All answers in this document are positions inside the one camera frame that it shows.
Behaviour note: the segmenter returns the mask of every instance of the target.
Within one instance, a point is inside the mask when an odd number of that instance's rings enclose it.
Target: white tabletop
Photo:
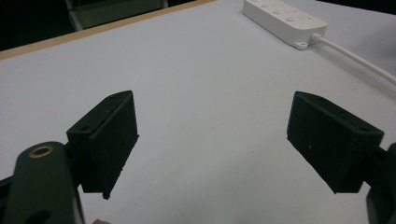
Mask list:
[[[326,36],[396,74],[396,17],[284,0]],[[218,0],[0,61],[0,178],[26,148],[132,90],[141,135],[109,201],[80,192],[85,218],[117,223],[368,223],[364,185],[334,195],[287,141],[292,96],[323,96],[396,142],[396,88],[325,46],[300,51]]]

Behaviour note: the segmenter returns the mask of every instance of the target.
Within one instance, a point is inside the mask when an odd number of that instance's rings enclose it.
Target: white power strip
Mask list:
[[[264,29],[297,49],[315,44],[313,34],[324,36],[326,21],[278,0],[245,0],[243,13]]]

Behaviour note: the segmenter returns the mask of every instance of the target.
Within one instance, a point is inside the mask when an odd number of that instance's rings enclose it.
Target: dark floor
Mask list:
[[[168,0],[168,6],[190,1]],[[0,4],[0,50],[75,32],[64,0],[0,0]]]

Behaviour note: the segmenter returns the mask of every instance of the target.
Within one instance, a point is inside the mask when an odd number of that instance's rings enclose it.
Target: white cable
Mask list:
[[[364,60],[363,58],[359,57],[358,55],[350,52],[347,49],[344,49],[336,44],[334,44],[332,41],[323,38],[321,35],[319,34],[313,34],[311,36],[311,43],[312,44],[316,44],[316,43],[323,43],[329,47],[331,47],[332,49],[337,50],[338,52],[346,55],[348,58],[354,60],[357,63],[360,63],[361,65],[371,69],[372,71],[378,73],[381,77],[385,78],[386,80],[388,80],[389,82],[391,82],[393,85],[396,86],[396,76],[392,75],[391,73],[385,71],[384,69]]]

